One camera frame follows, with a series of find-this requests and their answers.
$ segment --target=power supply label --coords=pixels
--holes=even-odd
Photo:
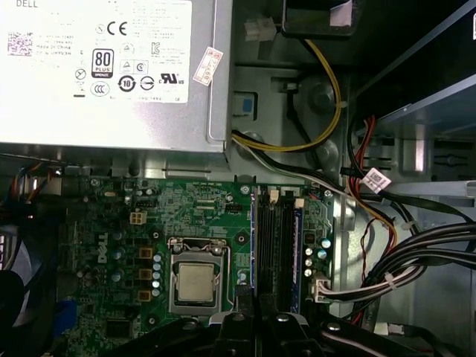
[[[0,1],[0,62],[25,79],[11,92],[31,97],[186,103],[192,10],[190,0]]]

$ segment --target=white connector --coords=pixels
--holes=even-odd
[[[300,210],[304,208],[304,199],[296,199],[295,200],[295,209]]]
[[[245,41],[272,41],[276,37],[276,26],[273,19],[255,19],[245,22]]]
[[[131,225],[145,225],[147,222],[147,212],[131,212],[129,223]]]
[[[270,190],[269,191],[269,203],[276,204],[278,199],[280,199],[280,191],[279,190]]]
[[[320,272],[315,272],[311,280],[311,294],[315,303],[326,303],[325,297],[319,293],[319,284],[330,285],[330,280]]]

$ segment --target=cpu socket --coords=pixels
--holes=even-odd
[[[211,316],[222,309],[226,241],[170,238],[169,312]]]

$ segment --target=motherboard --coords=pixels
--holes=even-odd
[[[333,199],[314,187],[103,177],[78,187],[59,244],[58,272],[75,279],[65,298],[77,303],[68,357],[182,316],[206,325],[233,309],[236,285],[263,285],[299,312],[306,279],[329,275]]]

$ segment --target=yellow wire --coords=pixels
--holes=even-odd
[[[302,144],[302,145],[295,145],[292,147],[280,147],[276,145],[270,145],[270,144],[264,144],[264,143],[257,143],[255,141],[251,141],[245,138],[242,138],[241,136],[238,136],[236,134],[233,134],[233,138],[238,140],[240,143],[246,145],[247,147],[251,147],[253,149],[258,149],[262,151],[269,151],[269,152],[289,152],[289,151],[297,151],[301,149],[307,149],[309,147],[312,147],[316,144],[320,144],[324,142],[325,140],[328,139],[328,137],[332,134],[334,129],[337,127],[339,120],[341,119],[341,101],[342,101],[342,96],[341,96],[341,89],[339,87],[339,83],[337,81],[337,78],[335,77],[335,74],[333,70],[331,69],[329,63],[326,60],[326,57],[322,54],[321,50],[310,40],[306,40],[307,45],[312,49],[312,51],[315,53],[315,55],[318,57],[318,59],[321,61],[322,66],[326,70],[327,75],[330,78],[330,82],[332,84],[332,87],[334,88],[334,96],[335,96],[335,113],[334,117],[332,118],[329,126],[327,127],[324,132],[318,136],[312,143],[309,144]]]
[[[347,186],[350,187],[350,180],[347,179]],[[360,202],[360,200],[358,200],[353,192],[351,190],[349,190],[350,192],[350,195],[355,199],[355,201],[358,203],[358,205],[362,208],[364,208],[364,210],[366,210],[371,216],[374,216],[376,219],[378,219],[380,222],[383,222],[385,223],[385,225],[388,227],[388,229],[390,231],[393,232],[393,244],[391,246],[391,248],[393,248],[395,245],[396,245],[396,242],[397,242],[397,234],[396,234],[396,229],[395,227],[389,222],[387,221],[384,217],[382,217],[382,215],[378,214],[377,212],[375,212],[372,208],[369,208],[367,207],[366,205],[363,205],[362,202]]]

